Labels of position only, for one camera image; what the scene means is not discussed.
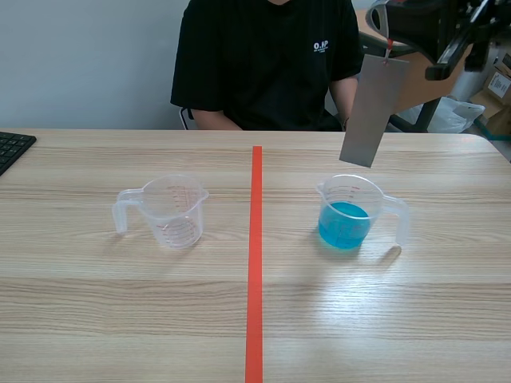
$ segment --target measuring cup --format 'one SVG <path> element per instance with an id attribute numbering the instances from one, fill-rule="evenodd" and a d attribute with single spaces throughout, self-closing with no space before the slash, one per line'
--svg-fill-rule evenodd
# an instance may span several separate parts
<path id="1" fill-rule="evenodd" d="M 317 186 L 323 197 L 319 213 L 319 233 L 340 249 L 358 247 L 383 212 L 399 217 L 396 243 L 403 246 L 408 237 L 408 205 L 359 176 L 335 176 Z"/>
<path id="2" fill-rule="evenodd" d="M 126 208 L 133 205 L 145 216 L 161 245 L 189 247 L 202 235 L 202 203 L 208 197 L 197 180 L 181 175 L 161 177 L 142 189 L 124 190 L 112 207 L 117 233 L 128 230 Z"/>

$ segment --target white plastic bag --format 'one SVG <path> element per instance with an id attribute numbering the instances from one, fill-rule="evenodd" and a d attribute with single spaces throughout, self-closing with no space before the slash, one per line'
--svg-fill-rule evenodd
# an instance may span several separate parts
<path id="1" fill-rule="evenodd" d="M 415 124 L 422 105 L 414 106 L 398 114 L 401 118 Z M 429 133 L 461 133 L 472 126 L 474 120 L 485 111 L 482 105 L 460 102 L 442 97 L 428 128 Z"/>

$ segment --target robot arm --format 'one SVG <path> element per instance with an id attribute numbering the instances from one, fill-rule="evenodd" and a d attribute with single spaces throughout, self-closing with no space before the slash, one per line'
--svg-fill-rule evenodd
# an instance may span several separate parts
<path id="1" fill-rule="evenodd" d="M 491 42 L 511 41 L 511 0 L 378 0 L 366 21 L 383 37 L 430 60 L 426 80 L 445 80 L 469 45 L 465 70 L 478 72 Z"/>

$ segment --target black keyboard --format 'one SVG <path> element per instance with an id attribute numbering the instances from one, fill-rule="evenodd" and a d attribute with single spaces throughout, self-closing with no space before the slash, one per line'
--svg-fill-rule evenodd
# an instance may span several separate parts
<path id="1" fill-rule="evenodd" d="M 31 147 L 36 138 L 0 132 L 0 176 Z"/>

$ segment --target gray metal sheet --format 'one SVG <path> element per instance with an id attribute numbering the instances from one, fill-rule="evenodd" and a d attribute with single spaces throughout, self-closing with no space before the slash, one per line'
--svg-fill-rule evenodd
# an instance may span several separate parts
<path id="1" fill-rule="evenodd" d="M 385 63 L 383 57 L 364 57 L 341 161 L 371 167 L 408 68 L 408 61 L 389 59 Z"/>

